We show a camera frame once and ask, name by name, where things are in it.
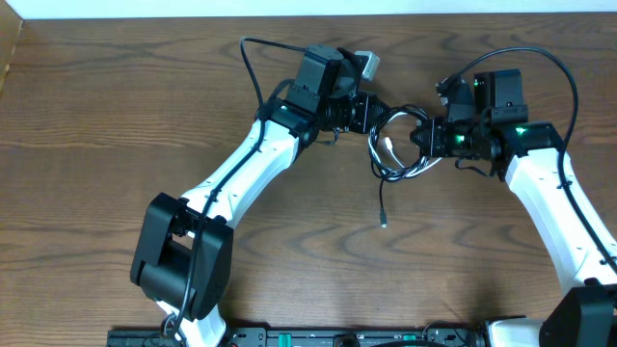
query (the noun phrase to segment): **silver metal part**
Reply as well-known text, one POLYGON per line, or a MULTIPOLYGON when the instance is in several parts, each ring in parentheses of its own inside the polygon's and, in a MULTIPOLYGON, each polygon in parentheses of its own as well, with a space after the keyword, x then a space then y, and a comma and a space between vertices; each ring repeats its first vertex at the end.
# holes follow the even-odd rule
POLYGON ((355 54, 368 57, 368 62, 366 62, 366 66, 364 66, 364 70, 362 71, 362 79, 372 82, 377 72, 377 67, 379 66, 379 57, 371 51, 357 51, 355 54))

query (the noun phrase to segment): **tabletop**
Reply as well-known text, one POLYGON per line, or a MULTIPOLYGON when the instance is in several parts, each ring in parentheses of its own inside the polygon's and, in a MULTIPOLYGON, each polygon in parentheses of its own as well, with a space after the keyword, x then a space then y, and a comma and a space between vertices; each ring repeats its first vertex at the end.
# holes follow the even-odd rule
MULTIPOLYGON (((445 113, 435 83, 481 54, 547 48, 580 94, 569 149, 579 182, 617 230, 617 14, 478 14, 26 21, 0 97, 0 334, 11 345, 102 345, 108 330, 164 317, 129 280, 149 202, 179 197, 237 148, 256 98, 238 40, 370 50, 366 88, 389 105, 445 113)), ((264 93, 301 56, 252 45, 264 93)), ((473 71, 520 68, 531 120, 563 134, 567 80, 532 53, 473 71)), ((389 130, 404 160, 412 124, 389 130)), ((322 134, 328 139, 331 134, 322 134)), ((387 185, 366 138, 312 145, 235 231, 220 308, 231 323, 412 327, 506 314, 544 318, 561 293, 549 254, 497 178, 452 160, 387 185)))

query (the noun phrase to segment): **white wall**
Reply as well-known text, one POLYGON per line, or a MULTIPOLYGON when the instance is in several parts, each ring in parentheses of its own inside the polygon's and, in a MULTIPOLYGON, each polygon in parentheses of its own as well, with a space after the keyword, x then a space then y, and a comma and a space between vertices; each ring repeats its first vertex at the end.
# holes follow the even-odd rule
POLYGON ((7 0, 7 2, 24 19, 617 12, 617 0, 7 0))

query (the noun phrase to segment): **robotic arm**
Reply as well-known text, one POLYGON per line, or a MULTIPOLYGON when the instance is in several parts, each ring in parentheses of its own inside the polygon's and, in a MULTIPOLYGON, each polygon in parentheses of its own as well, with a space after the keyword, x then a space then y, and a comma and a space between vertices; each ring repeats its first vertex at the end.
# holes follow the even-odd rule
MULTIPOLYGON (((151 202, 131 267, 131 281, 169 314, 162 335, 190 346, 211 347, 221 341, 226 324, 217 304, 228 284, 233 229, 270 180, 290 167, 319 131, 333 131, 335 139, 340 131, 370 133, 375 141, 369 139, 369 153, 374 163, 379 161, 382 184, 400 179, 375 159, 374 149, 379 140, 376 129, 398 114, 387 120, 384 115, 399 109, 390 109, 375 94, 359 88, 361 80, 373 79, 379 58, 366 51, 247 40, 304 52, 296 79, 283 81, 262 102, 241 40, 260 101, 257 121, 244 143, 208 179, 180 199, 161 193, 151 202), (278 98, 287 86, 286 97, 278 98), (174 235, 194 237, 193 249, 177 243, 174 235)), ((527 122, 520 73, 476 74, 472 95, 461 75, 481 60, 438 84, 445 117, 429 119, 423 111, 417 116, 420 122, 410 139, 420 148, 418 162, 428 169, 428 158, 457 157, 457 168, 496 174, 505 181, 538 228, 565 297, 545 322, 526 318, 487 322, 486 343, 473 345, 604 346, 617 292, 617 275, 611 270, 617 268, 617 242, 578 185, 564 141, 553 126, 527 122), (490 161, 491 171, 460 167, 464 159, 490 161)), ((422 168, 405 169, 401 177, 413 177, 422 168)))

